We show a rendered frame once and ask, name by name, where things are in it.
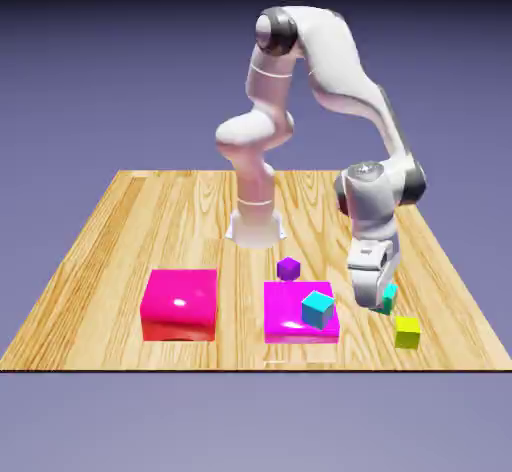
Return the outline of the large pink box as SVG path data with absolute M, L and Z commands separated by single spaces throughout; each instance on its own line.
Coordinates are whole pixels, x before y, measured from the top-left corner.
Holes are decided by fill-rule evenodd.
M 144 341 L 214 341 L 215 269 L 154 269 L 140 304 Z

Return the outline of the small purple cube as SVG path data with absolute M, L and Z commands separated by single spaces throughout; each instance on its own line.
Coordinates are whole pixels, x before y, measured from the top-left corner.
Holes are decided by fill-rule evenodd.
M 281 281 L 294 281 L 301 275 L 301 264 L 292 257 L 285 257 L 278 261 L 276 271 Z

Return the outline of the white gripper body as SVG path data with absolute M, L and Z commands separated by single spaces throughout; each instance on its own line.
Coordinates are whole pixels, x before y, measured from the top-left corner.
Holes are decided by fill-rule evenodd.
M 400 253 L 393 254 L 384 261 L 384 256 L 374 254 L 354 254 L 348 256 L 354 297 L 357 304 L 368 309 L 380 309 L 386 287 L 391 283 L 400 261 Z

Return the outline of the small yellow cube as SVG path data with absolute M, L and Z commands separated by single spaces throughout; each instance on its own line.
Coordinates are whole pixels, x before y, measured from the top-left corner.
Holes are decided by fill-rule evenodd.
M 421 327 L 416 317 L 396 316 L 394 319 L 394 344 L 398 349 L 414 349 L 419 346 Z

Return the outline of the small green cube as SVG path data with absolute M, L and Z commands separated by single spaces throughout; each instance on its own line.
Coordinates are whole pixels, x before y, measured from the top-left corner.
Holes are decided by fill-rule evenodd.
M 382 303 L 374 309 L 375 312 L 390 315 L 395 304 L 398 287 L 394 283 L 389 283 L 384 289 Z

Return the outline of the small cyan cube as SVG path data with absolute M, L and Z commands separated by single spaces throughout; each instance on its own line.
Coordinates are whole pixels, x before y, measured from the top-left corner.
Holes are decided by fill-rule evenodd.
M 319 291 L 312 291 L 301 302 L 302 321 L 323 330 L 334 313 L 334 298 Z

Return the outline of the large magenta box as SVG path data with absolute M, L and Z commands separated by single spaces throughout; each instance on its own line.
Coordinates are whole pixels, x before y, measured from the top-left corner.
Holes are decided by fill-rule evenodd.
M 340 323 L 335 298 L 332 319 L 323 330 L 302 321 L 301 302 L 312 291 L 333 295 L 326 281 L 269 281 L 264 284 L 264 340 L 267 344 L 337 343 Z

